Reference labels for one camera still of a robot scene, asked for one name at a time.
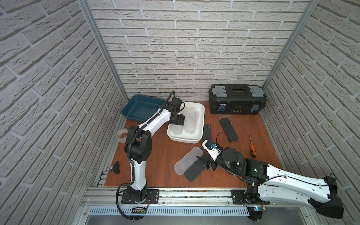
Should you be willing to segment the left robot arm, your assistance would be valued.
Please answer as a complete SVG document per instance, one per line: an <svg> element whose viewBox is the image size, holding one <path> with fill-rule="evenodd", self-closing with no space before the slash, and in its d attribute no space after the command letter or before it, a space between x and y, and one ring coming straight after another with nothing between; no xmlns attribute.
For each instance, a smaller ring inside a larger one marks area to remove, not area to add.
<svg viewBox="0 0 360 225"><path fill-rule="evenodd" d="M128 130L124 151L131 166L131 182L127 185L127 192L136 203L142 203L147 197L145 169L152 152L152 137L166 123L184 125L183 105L175 91L171 91L165 103L147 121Z"/></svg>

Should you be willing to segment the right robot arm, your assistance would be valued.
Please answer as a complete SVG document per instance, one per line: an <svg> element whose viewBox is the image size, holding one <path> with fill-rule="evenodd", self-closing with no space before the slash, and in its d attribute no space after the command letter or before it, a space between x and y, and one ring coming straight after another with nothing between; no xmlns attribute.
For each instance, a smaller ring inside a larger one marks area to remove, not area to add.
<svg viewBox="0 0 360 225"><path fill-rule="evenodd" d="M247 184L246 191L232 194L241 204L294 203L313 208L329 218L341 219L344 215L334 176L305 177L254 158L245 158L241 152L230 147L222 149L211 144L206 150L208 154L205 157L198 157L206 169L220 167Z"/></svg>

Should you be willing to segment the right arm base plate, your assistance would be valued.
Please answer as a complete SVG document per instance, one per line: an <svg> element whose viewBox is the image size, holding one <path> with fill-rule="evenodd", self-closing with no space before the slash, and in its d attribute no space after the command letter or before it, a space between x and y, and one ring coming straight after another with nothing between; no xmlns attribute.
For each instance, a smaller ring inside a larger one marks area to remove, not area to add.
<svg viewBox="0 0 360 225"><path fill-rule="evenodd" d="M232 189L230 190L232 202L234 205L245 205L245 204L257 204L257 205L268 205L269 201L263 201L260 199L258 194L247 193L245 189Z"/></svg>

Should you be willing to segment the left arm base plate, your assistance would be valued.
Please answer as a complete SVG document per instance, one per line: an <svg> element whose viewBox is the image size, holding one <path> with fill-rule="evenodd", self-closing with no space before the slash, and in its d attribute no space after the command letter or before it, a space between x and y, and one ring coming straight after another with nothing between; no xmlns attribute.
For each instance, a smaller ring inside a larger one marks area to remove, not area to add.
<svg viewBox="0 0 360 225"><path fill-rule="evenodd" d="M126 189L121 197L122 204L158 204L159 189L146 189L145 191L129 190Z"/></svg>

